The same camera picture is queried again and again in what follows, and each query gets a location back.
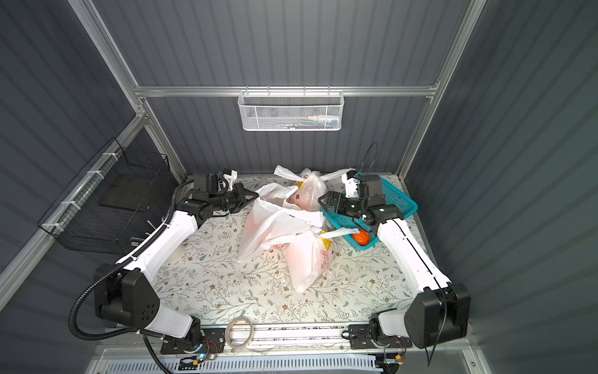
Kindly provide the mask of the white plastic bag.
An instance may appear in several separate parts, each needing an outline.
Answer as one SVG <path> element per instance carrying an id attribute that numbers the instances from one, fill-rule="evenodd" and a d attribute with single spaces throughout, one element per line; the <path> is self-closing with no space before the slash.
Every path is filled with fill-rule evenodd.
<path id="1" fill-rule="evenodd" d="M 258 198 L 245 223 L 238 247 L 238 262 L 247 263 L 268 250 L 268 242 L 285 235 L 297 235 L 312 228 L 322 228 L 321 212 L 300 209 L 287 201 L 298 187 L 270 183 L 257 190 Z"/>

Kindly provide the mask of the cartoon printed plastic bag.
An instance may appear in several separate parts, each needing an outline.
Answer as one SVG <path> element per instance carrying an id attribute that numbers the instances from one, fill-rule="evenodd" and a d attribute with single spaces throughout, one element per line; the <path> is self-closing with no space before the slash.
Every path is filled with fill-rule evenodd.
<path id="1" fill-rule="evenodd" d="M 301 210 L 316 212 L 321 209 L 318 199 L 328 192 L 325 183 L 333 179 L 339 179 L 349 171 L 354 171 L 354 169 L 345 168 L 322 175 L 319 171 L 312 171 L 309 168 L 305 168 L 297 175 L 291 170 L 277 165 L 274 174 L 283 179 L 296 182 L 295 187 L 297 189 L 287 195 L 285 199 L 286 205 L 291 204 Z"/>

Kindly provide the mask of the clear plastic bag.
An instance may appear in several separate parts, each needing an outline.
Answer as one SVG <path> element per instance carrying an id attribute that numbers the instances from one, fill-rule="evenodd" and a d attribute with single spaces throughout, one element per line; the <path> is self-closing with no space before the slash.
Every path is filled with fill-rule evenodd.
<path id="1" fill-rule="evenodd" d="M 341 228 L 331 232 L 307 230 L 297 235 L 273 238 L 262 247 L 282 246 L 292 287 L 303 293 L 322 275 L 338 252 L 335 238 L 358 234 L 356 228 Z"/>

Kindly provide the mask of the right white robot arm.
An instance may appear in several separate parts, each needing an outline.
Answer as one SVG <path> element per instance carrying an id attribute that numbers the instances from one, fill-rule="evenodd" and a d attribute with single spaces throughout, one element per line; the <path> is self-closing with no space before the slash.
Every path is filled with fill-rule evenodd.
<path id="1" fill-rule="evenodd" d="M 470 293 L 437 268 L 409 229 L 406 220 L 417 204 L 378 175 L 348 170 L 341 179 L 344 191 L 319 197 L 322 213 L 335 228 L 356 228 L 368 234 L 368 244 L 350 241 L 355 249 L 382 243 L 414 288 L 408 306 L 371 317 L 372 341 L 386 346 L 404 338 L 417 348 L 435 348 L 467 336 Z"/>

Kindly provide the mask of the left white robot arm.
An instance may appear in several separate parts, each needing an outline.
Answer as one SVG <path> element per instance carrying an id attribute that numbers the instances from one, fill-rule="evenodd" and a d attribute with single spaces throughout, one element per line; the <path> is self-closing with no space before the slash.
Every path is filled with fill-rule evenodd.
<path id="1" fill-rule="evenodd" d="M 115 265 L 97 270 L 93 282 L 97 317 L 135 332 L 198 341 L 200 322 L 164 305 L 152 286 L 154 278 L 176 249 L 206 221 L 238 213 L 258 196 L 237 182 L 230 169 L 195 175 L 179 185 L 164 222 Z"/>

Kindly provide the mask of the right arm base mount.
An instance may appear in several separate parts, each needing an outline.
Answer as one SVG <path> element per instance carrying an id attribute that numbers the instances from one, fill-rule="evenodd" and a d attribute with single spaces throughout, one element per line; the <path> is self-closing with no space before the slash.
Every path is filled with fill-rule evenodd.
<path id="1" fill-rule="evenodd" d="M 341 338 L 349 341 L 353 350 L 398 349 L 413 347 L 409 338 L 384 335 L 379 327 L 371 324 L 350 324 L 341 332 Z"/>

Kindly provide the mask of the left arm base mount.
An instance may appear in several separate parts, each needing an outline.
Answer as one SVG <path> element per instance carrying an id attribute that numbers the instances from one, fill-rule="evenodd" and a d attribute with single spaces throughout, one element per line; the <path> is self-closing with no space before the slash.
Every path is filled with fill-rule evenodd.
<path id="1" fill-rule="evenodd" d="M 224 328 L 192 329 L 185 338 L 166 338 L 160 348 L 162 355 L 218 355 L 226 344 Z"/>

